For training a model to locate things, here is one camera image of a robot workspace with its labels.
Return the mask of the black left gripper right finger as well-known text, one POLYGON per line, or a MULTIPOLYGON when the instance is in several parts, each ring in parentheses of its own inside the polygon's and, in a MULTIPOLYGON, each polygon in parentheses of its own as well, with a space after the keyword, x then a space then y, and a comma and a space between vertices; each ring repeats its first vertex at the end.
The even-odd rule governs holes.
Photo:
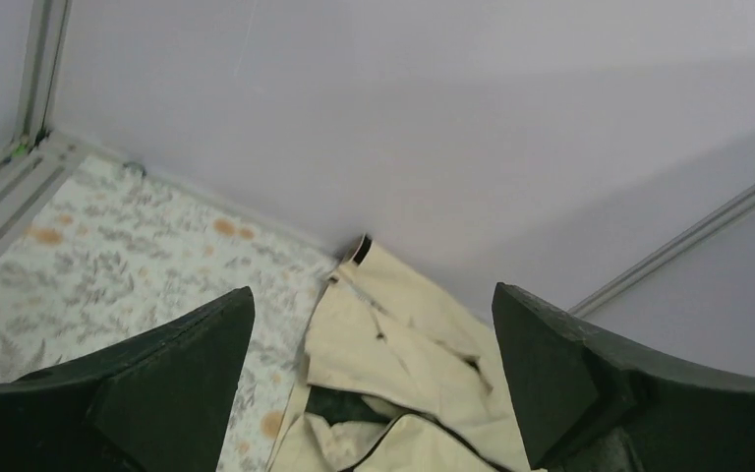
POLYGON ((506 283, 492 314, 533 469, 755 471, 755 378, 654 350, 506 283))

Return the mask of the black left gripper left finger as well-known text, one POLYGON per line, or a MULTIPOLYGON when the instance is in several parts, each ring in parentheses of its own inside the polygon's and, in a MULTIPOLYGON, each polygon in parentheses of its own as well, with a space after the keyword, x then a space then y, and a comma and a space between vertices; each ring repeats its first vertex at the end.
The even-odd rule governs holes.
POLYGON ((212 471, 255 320, 250 288, 0 383, 0 471, 212 471))

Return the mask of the beige zip jacket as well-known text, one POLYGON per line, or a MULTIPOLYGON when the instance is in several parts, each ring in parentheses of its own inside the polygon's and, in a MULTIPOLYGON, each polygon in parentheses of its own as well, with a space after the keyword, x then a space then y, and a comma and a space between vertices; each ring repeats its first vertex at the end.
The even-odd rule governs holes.
POLYGON ((272 471, 526 471, 494 331, 370 236, 329 275, 272 471))

